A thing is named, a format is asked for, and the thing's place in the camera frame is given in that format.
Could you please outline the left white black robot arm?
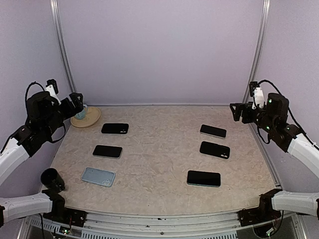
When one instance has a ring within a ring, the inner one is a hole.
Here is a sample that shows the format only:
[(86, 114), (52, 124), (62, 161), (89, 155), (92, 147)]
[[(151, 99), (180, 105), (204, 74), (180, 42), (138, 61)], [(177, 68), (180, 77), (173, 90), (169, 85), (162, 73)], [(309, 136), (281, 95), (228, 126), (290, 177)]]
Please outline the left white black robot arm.
[[(48, 91), (41, 91), (26, 100), (27, 119), (7, 140), (0, 153), (0, 181), (27, 159), (33, 157), (46, 142), (55, 143), (52, 135), (64, 127), (64, 121), (83, 110), (83, 95), (71, 93), (59, 101)], [(52, 189), (41, 193), (1, 198), (0, 224), (35, 214), (47, 214), (63, 222), (70, 216), (65, 200)]]

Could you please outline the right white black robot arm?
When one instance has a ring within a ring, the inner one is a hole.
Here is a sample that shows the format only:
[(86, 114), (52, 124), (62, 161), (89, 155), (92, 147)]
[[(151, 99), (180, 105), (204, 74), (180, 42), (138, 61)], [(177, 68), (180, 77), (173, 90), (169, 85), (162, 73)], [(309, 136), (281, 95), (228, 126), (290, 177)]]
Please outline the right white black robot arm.
[[(319, 151), (309, 142), (300, 127), (288, 124), (289, 100), (277, 93), (269, 93), (267, 104), (262, 108), (253, 102), (232, 103), (230, 109), (235, 121), (254, 123), (258, 129), (267, 133), (283, 152), (298, 159), (315, 176), (319, 174)], [(319, 216), (318, 193), (296, 193), (272, 190), (260, 197), (260, 205), (255, 217), (265, 221), (274, 211), (291, 211), (306, 215)]]

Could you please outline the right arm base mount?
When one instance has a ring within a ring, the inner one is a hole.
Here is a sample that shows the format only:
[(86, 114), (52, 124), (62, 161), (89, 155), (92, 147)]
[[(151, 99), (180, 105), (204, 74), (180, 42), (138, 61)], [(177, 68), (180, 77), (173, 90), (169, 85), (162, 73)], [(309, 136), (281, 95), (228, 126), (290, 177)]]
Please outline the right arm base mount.
[(242, 209), (238, 212), (238, 218), (242, 227), (250, 226), (278, 219), (282, 216), (280, 211), (274, 210), (271, 199), (282, 189), (273, 189), (267, 193), (261, 194), (259, 206), (250, 209)]

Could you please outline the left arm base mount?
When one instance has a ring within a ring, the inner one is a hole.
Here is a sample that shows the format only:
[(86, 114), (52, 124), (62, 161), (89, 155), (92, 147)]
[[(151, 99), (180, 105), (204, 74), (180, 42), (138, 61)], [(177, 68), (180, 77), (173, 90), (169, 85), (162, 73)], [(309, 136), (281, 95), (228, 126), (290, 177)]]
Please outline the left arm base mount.
[(43, 214), (44, 218), (68, 224), (69, 226), (84, 226), (87, 217), (85, 211), (65, 207), (65, 199), (52, 190), (42, 190), (42, 193), (46, 194), (52, 201), (52, 209), (48, 213)]

